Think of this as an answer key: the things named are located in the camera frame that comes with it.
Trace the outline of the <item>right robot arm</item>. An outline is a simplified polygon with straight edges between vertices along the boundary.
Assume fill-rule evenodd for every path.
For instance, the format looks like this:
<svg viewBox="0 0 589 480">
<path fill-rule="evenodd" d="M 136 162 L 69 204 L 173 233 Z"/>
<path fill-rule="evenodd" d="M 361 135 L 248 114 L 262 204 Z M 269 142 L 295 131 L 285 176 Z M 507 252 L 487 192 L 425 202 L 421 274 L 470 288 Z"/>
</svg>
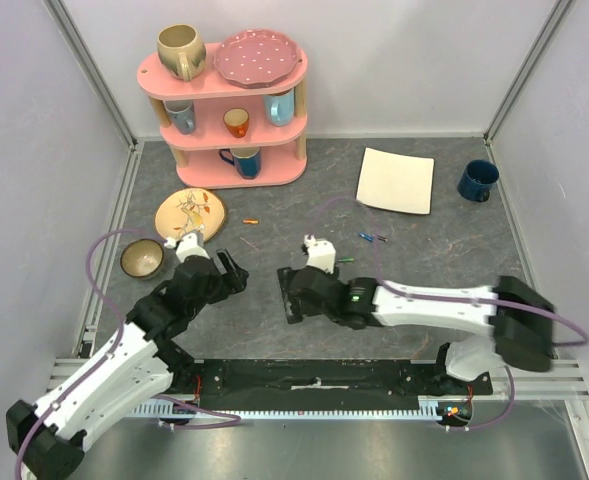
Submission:
<svg viewBox="0 0 589 480">
<path fill-rule="evenodd" d="M 493 368 L 551 368 L 555 308 L 516 277 L 502 276 L 494 286 L 439 289 L 371 277 L 342 282 L 309 266 L 284 267 L 277 275 L 290 324 L 323 315 L 352 330 L 412 325 L 468 333 L 439 351 L 431 377 L 443 393 L 455 393 Z"/>
</svg>

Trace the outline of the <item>black remote control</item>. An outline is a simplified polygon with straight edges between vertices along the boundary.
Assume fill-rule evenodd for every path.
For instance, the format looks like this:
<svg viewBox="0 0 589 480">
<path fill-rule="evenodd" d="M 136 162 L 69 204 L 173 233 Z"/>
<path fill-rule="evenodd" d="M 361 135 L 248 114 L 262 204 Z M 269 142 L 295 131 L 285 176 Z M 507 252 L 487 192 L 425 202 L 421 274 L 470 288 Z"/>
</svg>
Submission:
<svg viewBox="0 0 589 480">
<path fill-rule="evenodd" d="M 283 267 L 277 270 L 277 276 L 285 310 L 285 316 L 288 324 L 297 324 L 303 321 L 300 301 L 291 295 L 290 283 L 297 270 L 291 267 Z"/>
</svg>

